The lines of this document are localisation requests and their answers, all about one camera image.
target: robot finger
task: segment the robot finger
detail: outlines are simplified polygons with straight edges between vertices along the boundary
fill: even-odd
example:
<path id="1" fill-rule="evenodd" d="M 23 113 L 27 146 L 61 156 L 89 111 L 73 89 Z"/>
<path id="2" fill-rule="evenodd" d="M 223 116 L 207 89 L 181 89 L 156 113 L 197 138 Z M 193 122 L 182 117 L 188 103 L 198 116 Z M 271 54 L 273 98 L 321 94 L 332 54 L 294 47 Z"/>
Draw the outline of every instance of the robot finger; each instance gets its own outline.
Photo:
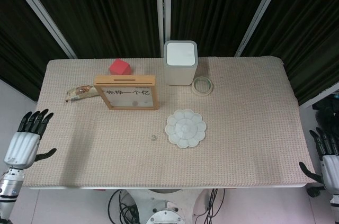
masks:
<path id="1" fill-rule="evenodd" d="M 320 136 L 320 138 L 322 139 L 322 141 L 325 144 L 325 150 L 326 150 L 326 154 L 328 155 L 332 155 L 333 154 L 333 150 L 332 150 L 332 146 L 331 146 L 331 142 L 328 138 L 328 136 L 326 135 L 325 132 L 323 132 L 323 130 L 319 127 L 317 127 L 317 132 Z"/>
<path id="2" fill-rule="evenodd" d="M 46 130 L 47 124 L 48 124 L 49 120 L 52 118 L 53 115 L 54 115 L 54 113 L 49 113 L 48 116 L 46 116 L 44 118 L 44 120 L 41 122 L 40 126 L 37 127 L 37 130 L 34 132 L 34 133 L 40 135 L 40 139 L 41 139 L 42 135 L 44 134 L 44 131 Z"/>
<path id="3" fill-rule="evenodd" d="M 38 127 L 40 126 L 40 123 L 42 122 L 43 117 L 47 113 L 48 113 L 48 109 L 45 109 L 38 115 L 38 117 L 37 117 L 32 129 L 30 130 L 30 132 L 36 133 L 36 131 L 38 130 Z"/>
<path id="4" fill-rule="evenodd" d="M 320 139 L 317 133 L 310 130 L 309 133 L 314 138 L 314 142 L 316 143 L 317 152 L 319 155 L 320 160 L 323 160 L 323 156 L 326 155 L 325 145 L 324 142 Z"/>
<path id="5" fill-rule="evenodd" d="M 335 155 L 339 155 L 339 146 L 334 138 L 333 135 L 329 134 L 328 135 L 329 138 L 330 138 L 330 141 L 331 141 L 331 145 L 332 145 L 332 149 L 333 149 L 333 152 Z"/>
<path id="6" fill-rule="evenodd" d="M 313 179 L 318 183 L 324 183 L 322 176 L 312 173 L 310 170 L 307 169 L 306 165 L 303 162 L 299 162 L 299 167 L 307 177 Z"/>
<path id="7" fill-rule="evenodd" d="M 37 118 L 37 116 L 40 114 L 40 111 L 36 111 L 34 114 L 32 114 L 32 116 L 30 117 L 30 119 L 28 120 L 25 128 L 23 129 L 24 132 L 29 132 L 32 127 L 33 127 L 33 124 L 35 122 L 35 119 Z"/>
<path id="8" fill-rule="evenodd" d="M 17 129 L 18 132 L 22 132 L 22 131 L 23 131 L 23 129 L 24 129 L 25 126 L 26 126 L 27 120 L 28 120 L 28 118 L 31 116 L 31 114 L 32 114 L 32 112 L 28 112 L 28 113 L 25 114 L 25 116 L 21 119 L 19 128 Z"/>
<path id="9" fill-rule="evenodd" d="M 40 161 L 40 160 L 42 160 L 42 159 L 47 159 L 47 158 L 51 157 L 53 154 L 55 154 L 56 151 L 57 151 L 57 149 L 56 149 L 56 148 L 53 148 L 53 149 L 51 149 L 51 150 L 50 150 L 49 152 L 47 152 L 47 153 L 44 153 L 44 154 L 37 154 L 34 161 L 35 161 L 35 162 L 38 162 L 38 161 Z"/>
<path id="10" fill-rule="evenodd" d="M 339 148 L 339 137 L 337 137 L 336 135 L 332 135 L 334 138 L 334 141 L 336 142 L 338 148 Z"/>

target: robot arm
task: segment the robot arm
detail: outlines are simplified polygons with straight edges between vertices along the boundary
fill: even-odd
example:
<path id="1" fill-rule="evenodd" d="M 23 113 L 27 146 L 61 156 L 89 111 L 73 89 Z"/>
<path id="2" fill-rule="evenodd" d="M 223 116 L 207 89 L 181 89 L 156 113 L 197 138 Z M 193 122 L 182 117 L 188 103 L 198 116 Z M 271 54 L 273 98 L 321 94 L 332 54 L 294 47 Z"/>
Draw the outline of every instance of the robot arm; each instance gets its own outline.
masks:
<path id="1" fill-rule="evenodd" d="M 335 223 L 339 223 L 339 141 L 334 135 L 327 134 L 320 128 L 317 128 L 317 132 L 319 135 L 310 130 L 317 146 L 322 175 L 313 174 L 302 162 L 299 162 L 299 166 L 305 175 L 322 183 L 333 195 L 330 201 L 332 213 Z"/>
<path id="2" fill-rule="evenodd" d="M 45 109 L 27 113 L 21 120 L 17 132 L 14 134 L 4 162 L 8 170 L 0 179 L 0 223 L 11 223 L 10 214 L 24 180 L 24 169 L 29 168 L 34 162 L 52 156 L 57 149 L 53 148 L 48 153 L 37 154 L 40 140 L 53 113 Z"/>

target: wooden photo frame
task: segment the wooden photo frame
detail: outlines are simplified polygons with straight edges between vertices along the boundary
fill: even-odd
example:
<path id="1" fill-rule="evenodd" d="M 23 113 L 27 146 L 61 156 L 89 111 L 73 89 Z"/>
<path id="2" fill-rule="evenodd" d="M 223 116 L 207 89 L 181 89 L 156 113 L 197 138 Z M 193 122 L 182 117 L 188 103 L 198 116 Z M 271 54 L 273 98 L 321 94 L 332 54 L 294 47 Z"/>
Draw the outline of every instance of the wooden photo frame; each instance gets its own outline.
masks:
<path id="1" fill-rule="evenodd" d="M 94 87 L 109 109 L 158 109 L 154 75 L 98 75 Z"/>

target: tape roll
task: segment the tape roll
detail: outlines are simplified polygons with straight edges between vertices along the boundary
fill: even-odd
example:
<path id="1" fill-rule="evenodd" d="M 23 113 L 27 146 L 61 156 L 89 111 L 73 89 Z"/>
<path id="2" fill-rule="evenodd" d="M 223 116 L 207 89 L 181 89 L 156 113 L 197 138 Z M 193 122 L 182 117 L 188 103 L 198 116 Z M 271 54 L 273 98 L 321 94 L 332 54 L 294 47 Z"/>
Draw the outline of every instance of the tape roll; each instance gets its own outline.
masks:
<path id="1" fill-rule="evenodd" d="M 192 91 L 198 96 L 207 96 L 213 90 L 213 83 L 207 77 L 196 77 L 192 83 Z"/>

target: gray floor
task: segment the gray floor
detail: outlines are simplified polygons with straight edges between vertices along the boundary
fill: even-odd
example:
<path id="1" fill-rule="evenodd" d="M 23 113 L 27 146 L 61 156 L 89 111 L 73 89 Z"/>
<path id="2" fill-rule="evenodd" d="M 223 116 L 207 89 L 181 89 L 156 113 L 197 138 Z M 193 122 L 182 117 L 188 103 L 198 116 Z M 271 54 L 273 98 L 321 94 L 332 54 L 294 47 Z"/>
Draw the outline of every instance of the gray floor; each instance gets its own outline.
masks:
<path id="1" fill-rule="evenodd" d="M 5 155 L 21 117 L 34 109 L 34 102 L 0 81 L 0 156 Z M 312 122 L 308 122 L 307 126 L 313 126 Z M 0 163 L 0 168 L 4 170 L 6 167 Z M 14 224 L 110 223 L 106 208 L 112 192 L 23 188 L 11 219 Z M 213 223 L 332 224 L 329 199 L 327 193 L 311 199 L 305 188 L 227 190 L 224 204 Z M 204 207 L 205 201 L 201 196 L 194 212 L 202 213 Z M 116 208 L 111 211 L 115 216 Z"/>

